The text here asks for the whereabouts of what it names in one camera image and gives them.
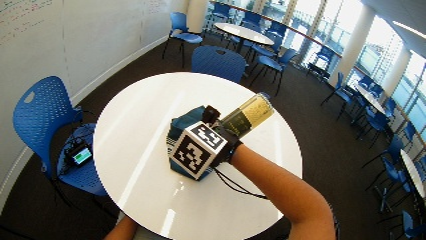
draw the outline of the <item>ceiling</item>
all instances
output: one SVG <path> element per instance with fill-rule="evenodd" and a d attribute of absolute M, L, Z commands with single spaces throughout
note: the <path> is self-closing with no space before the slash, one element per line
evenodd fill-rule
<path fill-rule="evenodd" d="M 406 48 L 426 58 L 426 39 L 393 24 L 393 21 L 397 21 L 426 34 L 426 0 L 361 0 L 361 2 L 388 21 Z"/>

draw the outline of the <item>skin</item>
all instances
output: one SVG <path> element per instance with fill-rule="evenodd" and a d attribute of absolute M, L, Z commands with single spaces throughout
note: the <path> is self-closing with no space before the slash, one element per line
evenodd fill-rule
<path fill-rule="evenodd" d="M 336 239 L 333 213 L 321 193 L 244 144 L 231 161 L 292 222 L 289 239 Z M 131 240 L 137 223 L 125 216 L 105 240 Z"/>

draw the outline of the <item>hand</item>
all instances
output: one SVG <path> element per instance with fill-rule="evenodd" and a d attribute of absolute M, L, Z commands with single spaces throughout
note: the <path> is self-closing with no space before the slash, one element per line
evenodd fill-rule
<path fill-rule="evenodd" d="M 217 126 L 213 128 L 213 130 L 217 132 L 219 135 L 221 135 L 223 138 L 227 140 L 227 145 L 223 148 L 220 154 L 215 158 L 211 166 L 217 167 L 223 162 L 228 162 L 231 164 L 232 156 L 235 154 L 235 151 L 237 147 L 242 144 L 240 141 L 240 138 L 237 134 L 227 129 L 221 123 L 216 124 Z"/>

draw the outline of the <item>round table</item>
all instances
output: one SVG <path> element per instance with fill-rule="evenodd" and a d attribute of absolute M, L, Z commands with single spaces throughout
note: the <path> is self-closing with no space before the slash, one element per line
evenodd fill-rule
<path fill-rule="evenodd" d="M 235 35 L 236 37 L 242 38 L 237 45 L 237 53 L 241 53 L 244 40 L 249 40 L 254 43 L 260 43 L 264 45 L 273 45 L 274 42 L 261 33 L 253 31 L 252 29 L 248 29 L 242 26 L 238 26 L 232 23 L 215 23 L 215 26 L 225 31 L 227 33 Z"/>
<path fill-rule="evenodd" d="M 244 239 L 282 217 L 270 201 L 233 191 L 211 173 L 200 182 L 171 170 L 167 134 L 171 120 L 201 105 L 227 116 L 254 93 L 199 73 L 168 73 L 128 86 L 99 118 L 93 154 L 107 192 L 136 222 L 172 239 Z M 242 142 L 302 177 L 298 143 L 284 118 L 272 117 Z M 219 166 L 253 193 L 254 184 L 229 164 Z"/>

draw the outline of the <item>blue chair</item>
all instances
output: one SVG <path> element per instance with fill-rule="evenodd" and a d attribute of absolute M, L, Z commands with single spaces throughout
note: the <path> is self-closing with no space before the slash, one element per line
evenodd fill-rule
<path fill-rule="evenodd" d="M 334 95 L 338 96 L 344 100 L 344 104 L 342 104 L 341 111 L 338 113 L 336 121 L 340 119 L 340 117 L 344 113 L 344 111 L 346 109 L 346 105 L 350 105 L 350 103 L 352 103 L 352 94 L 345 91 L 345 87 L 342 87 L 342 81 L 344 81 L 344 73 L 338 72 L 336 89 L 334 89 L 333 93 L 324 99 L 324 101 L 320 104 L 320 106 L 322 106 L 322 104 L 325 102 L 328 102 Z"/>
<path fill-rule="evenodd" d="M 213 8 L 213 11 L 212 11 L 212 14 L 209 16 L 207 26 L 205 26 L 205 28 L 211 29 L 211 30 L 212 30 L 212 25 L 213 25 L 212 19 L 220 18 L 223 22 L 228 22 L 229 10 L 231 10 L 231 6 L 224 3 L 216 2 L 213 6 L 215 6 L 215 8 Z"/>
<path fill-rule="evenodd" d="M 253 44 L 252 45 L 252 49 L 254 50 L 254 54 L 253 54 L 252 61 L 254 60 L 254 57 L 257 55 L 262 55 L 262 56 L 266 56 L 266 57 L 272 58 L 272 57 L 277 56 L 278 53 L 280 53 L 281 44 L 282 44 L 282 41 L 284 41 L 282 36 L 280 34 L 274 33 L 274 32 L 269 32 L 269 31 L 265 33 L 265 36 L 270 40 L 273 40 L 274 44 L 270 47 L 264 47 L 264 46 L 261 46 L 258 44 Z"/>
<path fill-rule="evenodd" d="M 402 223 L 397 224 L 396 226 L 393 226 L 389 229 L 390 236 L 393 236 L 393 232 L 392 232 L 393 229 L 396 229 L 397 227 L 401 227 L 401 226 L 402 226 L 402 233 L 397 239 L 400 239 L 404 235 L 406 236 L 408 239 L 413 239 L 426 232 L 426 224 L 422 224 L 422 225 L 418 225 L 417 227 L 414 227 L 413 217 L 405 210 L 402 210 L 402 214 L 392 216 L 389 218 L 385 218 L 384 220 L 381 220 L 377 223 L 385 222 L 396 217 L 402 218 Z"/>
<path fill-rule="evenodd" d="M 416 170 L 418 172 L 418 175 L 421 176 L 421 180 L 422 180 L 422 182 L 425 182 L 426 173 L 425 173 L 425 169 L 424 169 L 424 165 L 422 165 L 421 161 L 414 162 L 414 166 L 416 166 Z"/>
<path fill-rule="evenodd" d="M 414 138 L 414 134 L 416 134 L 416 127 L 414 127 L 412 121 L 408 121 L 408 125 L 405 126 L 405 128 L 401 132 L 404 133 L 404 136 L 409 141 L 408 144 L 404 146 L 404 148 L 406 148 L 410 144 L 410 148 L 409 148 L 409 151 L 410 151 L 412 147 L 413 147 L 413 138 Z"/>
<path fill-rule="evenodd" d="M 384 88 L 381 85 L 378 84 L 374 84 L 372 87 L 370 87 L 370 93 L 373 94 L 373 96 L 376 98 L 380 98 L 382 93 L 384 93 Z"/>
<path fill-rule="evenodd" d="M 386 117 L 386 115 L 381 112 L 377 112 L 374 114 L 374 116 L 370 116 L 370 115 L 365 115 L 365 118 L 368 120 L 366 124 L 361 127 L 362 130 L 357 136 L 357 139 L 360 139 L 362 136 L 365 136 L 370 131 L 372 129 L 376 129 L 376 134 L 374 134 L 374 137 L 373 137 L 373 143 L 370 145 L 370 148 L 373 147 L 377 139 L 378 139 L 378 136 L 381 134 L 381 132 L 385 132 L 386 131 L 386 127 L 388 127 L 388 123 L 389 123 L 389 118 Z"/>
<path fill-rule="evenodd" d="M 396 134 L 393 136 L 393 138 L 392 138 L 389 147 L 372 160 L 369 160 L 362 165 L 361 168 L 365 168 L 365 166 L 368 166 L 376 159 L 378 159 L 380 157 L 382 157 L 385 155 L 390 156 L 393 164 L 400 163 L 400 161 L 401 161 L 401 149 L 404 149 L 404 143 L 401 141 L 401 138 Z"/>
<path fill-rule="evenodd" d="M 67 125 L 75 131 L 65 142 L 59 160 L 51 161 L 52 138 Z M 83 124 L 83 110 L 72 107 L 59 77 L 44 78 L 24 93 L 14 111 L 14 127 L 24 143 L 41 158 L 41 171 L 60 193 L 57 180 L 97 196 L 107 195 L 93 160 L 80 167 L 65 161 L 65 150 L 71 144 L 84 139 L 92 146 L 95 124 Z"/>
<path fill-rule="evenodd" d="M 171 13 L 171 20 L 172 20 L 172 30 L 169 32 L 168 41 L 165 43 L 165 47 L 163 50 L 163 59 L 165 50 L 169 45 L 171 38 L 175 38 L 181 41 L 181 51 L 183 51 L 183 67 L 185 67 L 185 42 L 188 43 L 200 43 L 203 42 L 203 38 L 197 34 L 188 33 L 188 27 L 187 27 L 187 15 L 180 12 L 172 12 Z"/>
<path fill-rule="evenodd" d="M 322 46 L 320 49 L 320 52 L 317 52 L 316 55 L 317 56 L 316 56 L 314 64 L 317 65 L 317 62 L 321 59 L 325 62 L 324 70 L 328 71 L 330 62 L 334 56 L 334 51 L 328 46 Z"/>
<path fill-rule="evenodd" d="M 266 56 L 260 56 L 257 58 L 257 63 L 253 67 L 252 72 L 254 71 L 256 67 L 258 64 L 262 64 L 264 67 L 261 69 L 261 71 L 258 72 L 258 74 L 256 75 L 256 77 L 252 80 L 252 83 L 249 85 L 249 87 L 252 87 L 254 80 L 257 79 L 258 75 L 261 74 L 261 72 L 265 70 L 265 74 L 266 74 L 266 70 L 272 69 L 276 72 L 276 76 L 274 76 L 274 81 L 278 75 L 278 72 L 281 73 L 280 76 L 280 82 L 278 82 L 278 87 L 277 87 L 277 92 L 276 92 L 276 96 L 278 95 L 278 91 L 280 91 L 280 86 L 281 86 L 281 80 L 282 80 L 282 73 L 284 70 L 286 69 L 289 62 L 292 60 L 292 58 L 297 55 L 297 51 L 294 49 L 288 49 L 285 51 L 285 53 L 282 54 L 282 56 L 278 58 L 278 61 L 274 61 L 272 58 L 266 57 Z"/>
<path fill-rule="evenodd" d="M 385 102 L 385 115 L 388 118 L 396 117 L 394 116 L 396 108 L 397 108 L 396 100 L 390 97 Z"/>
<path fill-rule="evenodd" d="M 365 89 L 370 89 L 373 84 L 374 84 L 374 81 L 368 75 L 365 75 L 362 79 L 358 81 L 358 85 Z"/>
<path fill-rule="evenodd" d="M 240 83 L 245 71 L 244 57 L 221 47 L 200 46 L 192 55 L 192 72 L 205 73 Z"/>
<path fill-rule="evenodd" d="M 250 24 L 253 24 L 253 25 L 260 27 L 261 26 L 261 20 L 262 20 L 261 15 L 258 15 L 254 12 L 246 11 L 244 13 L 244 18 L 241 20 L 241 24 L 240 25 L 244 25 L 245 23 L 250 23 Z"/>
<path fill-rule="evenodd" d="M 384 184 L 388 180 L 390 180 L 390 184 L 384 187 L 384 191 L 382 191 L 382 194 L 381 194 L 381 208 L 380 208 L 380 212 L 384 212 L 385 209 L 388 210 L 392 210 L 393 207 L 396 207 L 397 205 L 400 205 L 402 203 L 402 201 L 408 198 L 409 194 L 413 192 L 410 187 L 409 187 L 409 190 L 406 194 L 406 196 L 402 197 L 402 199 L 400 199 L 394 205 L 389 205 L 388 203 L 388 200 L 389 200 L 389 197 L 398 191 L 398 189 L 402 187 L 405 188 L 405 186 L 409 186 L 409 182 L 406 180 L 406 177 L 405 177 L 405 173 L 404 171 L 401 170 L 397 170 L 396 166 L 393 165 L 393 163 L 388 160 L 386 157 L 382 156 L 382 163 L 384 163 L 384 170 L 378 173 L 378 175 L 376 176 L 372 184 L 368 186 L 368 188 L 365 189 L 365 191 L 368 191 L 370 189 L 370 187 L 374 185 L 374 183 L 377 182 L 377 180 L 380 179 L 381 175 L 386 172 L 386 175 L 388 175 L 388 178 L 381 182 L 381 184 Z M 394 185 L 400 183 L 400 187 L 397 189 L 393 189 Z"/>
<path fill-rule="evenodd" d="M 285 24 L 276 21 L 270 22 L 270 27 L 268 28 L 268 32 L 278 34 L 284 38 L 286 30 L 288 30 L 288 26 Z"/>
<path fill-rule="evenodd" d="M 314 61 L 312 61 L 308 64 L 306 76 L 309 75 L 310 72 L 314 72 L 314 73 L 318 74 L 321 82 L 324 82 L 324 80 L 325 80 L 324 78 L 329 78 L 330 77 L 329 66 L 330 66 L 330 62 L 332 62 L 333 56 L 334 56 L 333 50 L 329 47 L 322 46 L 321 49 L 320 49 L 320 52 L 316 53 Z M 318 62 L 320 59 L 324 61 L 324 65 L 325 66 L 317 66 L 317 62 Z"/>

